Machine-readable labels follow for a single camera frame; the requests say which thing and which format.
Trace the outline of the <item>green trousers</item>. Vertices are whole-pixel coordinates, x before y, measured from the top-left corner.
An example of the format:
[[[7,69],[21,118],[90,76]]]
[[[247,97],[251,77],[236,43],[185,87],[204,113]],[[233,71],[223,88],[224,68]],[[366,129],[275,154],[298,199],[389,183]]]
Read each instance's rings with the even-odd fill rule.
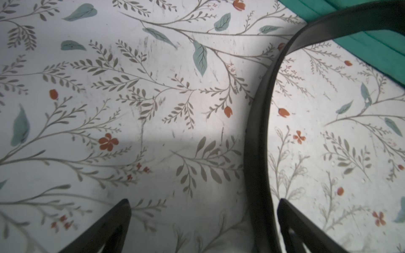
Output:
[[[324,15],[367,3],[367,1],[287,0],[281,3],[307,23]],[[335,39],[339,46],[372,65],[393,80],[405,84],[405,37],[382,30],[359,32]]]

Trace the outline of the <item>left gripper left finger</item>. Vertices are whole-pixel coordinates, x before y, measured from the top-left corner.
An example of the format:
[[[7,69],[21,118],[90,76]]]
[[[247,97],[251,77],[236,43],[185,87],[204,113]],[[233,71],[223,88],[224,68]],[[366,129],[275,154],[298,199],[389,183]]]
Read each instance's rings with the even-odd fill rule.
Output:
[[[62,253],[121,253],[131,219],[128,199],[122,199]]]

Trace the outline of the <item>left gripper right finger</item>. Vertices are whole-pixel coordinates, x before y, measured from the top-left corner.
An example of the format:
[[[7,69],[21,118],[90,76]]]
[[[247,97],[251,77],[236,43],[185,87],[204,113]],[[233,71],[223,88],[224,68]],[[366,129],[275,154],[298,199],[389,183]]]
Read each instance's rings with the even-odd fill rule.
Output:
[[[277,216],[288,253],[347,253],[288,200],[280,200]]]

